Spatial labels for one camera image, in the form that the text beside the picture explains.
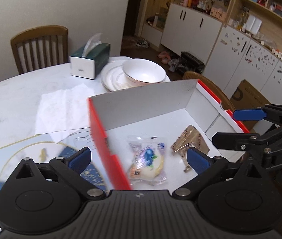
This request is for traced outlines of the white plates stack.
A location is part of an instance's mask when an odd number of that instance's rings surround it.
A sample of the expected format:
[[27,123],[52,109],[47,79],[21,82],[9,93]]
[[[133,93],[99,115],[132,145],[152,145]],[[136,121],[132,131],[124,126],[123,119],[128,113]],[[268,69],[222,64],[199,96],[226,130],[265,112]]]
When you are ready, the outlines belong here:
[[108,63],[101,72],[103,86],[111,92],[134,88],[124,76],[122,64],[128,60],[118,60]]

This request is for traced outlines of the white wall cabinets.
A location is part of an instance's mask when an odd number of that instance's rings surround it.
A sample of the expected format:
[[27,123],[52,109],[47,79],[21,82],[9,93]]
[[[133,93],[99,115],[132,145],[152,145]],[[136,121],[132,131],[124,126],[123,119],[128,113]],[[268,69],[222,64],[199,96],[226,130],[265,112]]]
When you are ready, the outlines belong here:
[[198,58],[227,97],[245,80],[282,104],[282,0],[148,0],[146,13],[162,8],[165,27],[150,42]]

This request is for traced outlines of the wooden dining chair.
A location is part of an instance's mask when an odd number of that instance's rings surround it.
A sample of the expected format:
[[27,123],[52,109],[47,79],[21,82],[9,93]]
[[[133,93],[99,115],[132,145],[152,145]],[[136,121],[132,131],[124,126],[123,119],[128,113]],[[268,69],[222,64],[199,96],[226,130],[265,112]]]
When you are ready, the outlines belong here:
[[69,62],[65,26],[45,25],[25,30],[10,40],[10,46],[19,74]]

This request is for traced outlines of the black shoe rack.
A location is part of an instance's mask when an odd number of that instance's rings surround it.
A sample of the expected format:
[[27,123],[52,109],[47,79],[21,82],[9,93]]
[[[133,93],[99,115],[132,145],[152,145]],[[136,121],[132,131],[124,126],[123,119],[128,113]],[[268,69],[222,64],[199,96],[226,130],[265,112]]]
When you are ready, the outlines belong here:
[[193,71],[202,74],[205,64],[189,52],[181,52],[179,70],[181,73]]

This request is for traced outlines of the red white cardboard box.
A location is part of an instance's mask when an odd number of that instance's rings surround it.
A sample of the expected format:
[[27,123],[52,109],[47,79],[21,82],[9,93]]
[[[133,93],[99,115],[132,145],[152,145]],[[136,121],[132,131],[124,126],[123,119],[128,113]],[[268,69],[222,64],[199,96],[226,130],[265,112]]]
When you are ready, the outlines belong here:
[[166,138],[167,147],[189,126],[194,126],[209,147],[209,156],[235,162],[240,151],[217,150],[211,139],[217,132],[247,133],[247,128],[222,109],[219,99],[199,80],[180,80],[129,88],[89,98],[91,135],[99,157],[118,190],[152,190],[131,184],[127,171],[132,163],[129,136]]

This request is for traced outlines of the white paper sheet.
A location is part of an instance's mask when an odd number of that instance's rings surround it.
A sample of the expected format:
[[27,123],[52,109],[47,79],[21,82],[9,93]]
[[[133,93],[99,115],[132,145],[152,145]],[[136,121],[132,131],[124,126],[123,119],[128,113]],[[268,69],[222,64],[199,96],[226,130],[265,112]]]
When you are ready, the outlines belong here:
[[95,95],[85,84],[41,96],[35,134],[49,134],[58,143],[82,128],[90,127],[88,98]]

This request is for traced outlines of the clear blueberry snack packet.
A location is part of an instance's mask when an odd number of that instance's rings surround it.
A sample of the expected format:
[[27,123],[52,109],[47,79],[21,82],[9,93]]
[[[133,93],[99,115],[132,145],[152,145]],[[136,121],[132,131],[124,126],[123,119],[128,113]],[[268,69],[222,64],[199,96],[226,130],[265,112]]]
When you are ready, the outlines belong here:
[[132,163],[127,171],[131,184],[143,182],[155,186],[164,183],[167,180],[164,171],[166,138],[129,136],[127,143],[133,153]]

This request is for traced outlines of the blue decorated table mat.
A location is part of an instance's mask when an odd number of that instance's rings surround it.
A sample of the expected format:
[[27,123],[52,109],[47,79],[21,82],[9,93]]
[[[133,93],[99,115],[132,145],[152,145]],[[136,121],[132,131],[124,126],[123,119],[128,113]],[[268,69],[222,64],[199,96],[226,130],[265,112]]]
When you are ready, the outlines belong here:
[[[83,147],[92,158],[79,175],[65,160]],[[58,143],[37,135],[0,148],[0,232],[44,236],[71,224],[86,203],[106,196],[102,169],[89,128]]]

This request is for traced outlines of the brown cardboard carton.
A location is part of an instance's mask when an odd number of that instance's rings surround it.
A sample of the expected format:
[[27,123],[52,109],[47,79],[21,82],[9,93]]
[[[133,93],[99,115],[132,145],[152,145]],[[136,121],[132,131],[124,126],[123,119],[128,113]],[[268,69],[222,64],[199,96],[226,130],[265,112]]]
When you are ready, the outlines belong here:
[[230,98],[230,102],[232,102],[236,110],[256,109],[270,103],[247,80],[240,82]]

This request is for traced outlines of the white ceramic bowl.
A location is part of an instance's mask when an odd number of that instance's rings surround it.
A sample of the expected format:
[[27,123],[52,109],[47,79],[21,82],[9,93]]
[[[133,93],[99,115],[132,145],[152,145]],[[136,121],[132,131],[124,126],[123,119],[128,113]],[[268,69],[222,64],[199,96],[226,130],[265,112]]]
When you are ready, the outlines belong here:
[[165,70],[153,61],[135,58],[123,62],[125,78],[132,86],[145,86],[170,81]]

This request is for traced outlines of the gold foil snack bag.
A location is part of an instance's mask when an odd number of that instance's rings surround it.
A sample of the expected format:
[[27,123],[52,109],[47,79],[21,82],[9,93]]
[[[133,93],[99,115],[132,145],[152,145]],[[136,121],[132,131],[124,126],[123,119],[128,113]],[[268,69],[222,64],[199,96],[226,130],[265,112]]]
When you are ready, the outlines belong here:
[[174,154],[177,153],[181,156],[181,159],[185,164],[185,169],[184,169],[185,173],[187,173],[191,169],[186,158],[187,150],[190,147],[195,147],[205,155],[208,155],[208,152],[210,150],[202,135],[192,125],[189,125],[171,146],[172,152]]

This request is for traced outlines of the green white tissue box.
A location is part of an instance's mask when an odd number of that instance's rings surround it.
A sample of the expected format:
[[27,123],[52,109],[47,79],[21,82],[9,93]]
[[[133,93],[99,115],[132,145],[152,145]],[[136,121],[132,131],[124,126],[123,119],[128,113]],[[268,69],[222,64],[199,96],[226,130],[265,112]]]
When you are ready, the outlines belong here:
[[70,55],[72,76],[94,80],[110,57],[111,45],[101,41],[102,33],[93,35],[87,43]]

